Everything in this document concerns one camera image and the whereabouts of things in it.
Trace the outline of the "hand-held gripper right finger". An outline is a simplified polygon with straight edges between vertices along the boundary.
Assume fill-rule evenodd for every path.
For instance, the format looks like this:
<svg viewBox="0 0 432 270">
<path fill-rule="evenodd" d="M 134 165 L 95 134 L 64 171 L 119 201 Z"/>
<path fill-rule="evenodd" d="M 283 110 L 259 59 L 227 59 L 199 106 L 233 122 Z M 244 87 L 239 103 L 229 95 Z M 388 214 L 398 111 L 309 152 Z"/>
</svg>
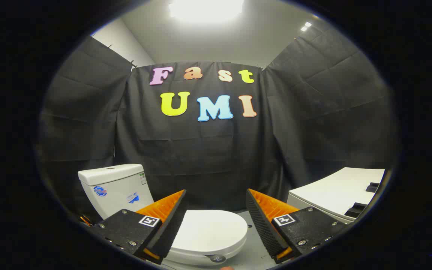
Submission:
<svg viewBox="0 0 432 270">
<path fill-rule="evenodd" d="M 246 208 L 277 264 L 310 253 L 347 227 L 315 207 L 298 209 L 253 189 L 246 191 Z"/>
</svg>

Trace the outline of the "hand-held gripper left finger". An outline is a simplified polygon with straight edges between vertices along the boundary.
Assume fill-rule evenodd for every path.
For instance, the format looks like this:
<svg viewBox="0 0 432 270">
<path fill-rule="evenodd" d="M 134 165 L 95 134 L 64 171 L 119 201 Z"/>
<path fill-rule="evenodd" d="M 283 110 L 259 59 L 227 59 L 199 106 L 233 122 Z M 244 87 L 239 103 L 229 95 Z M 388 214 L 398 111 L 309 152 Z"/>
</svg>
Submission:
<svg viewBox="0 0 432 270">
<path fill-rule="evenodd" d="M 161 264 L 187 211 L 183 189 L 137 211 L 121 209 L 90 226 L 89 234 L 131 256 Z"/>
</svg>

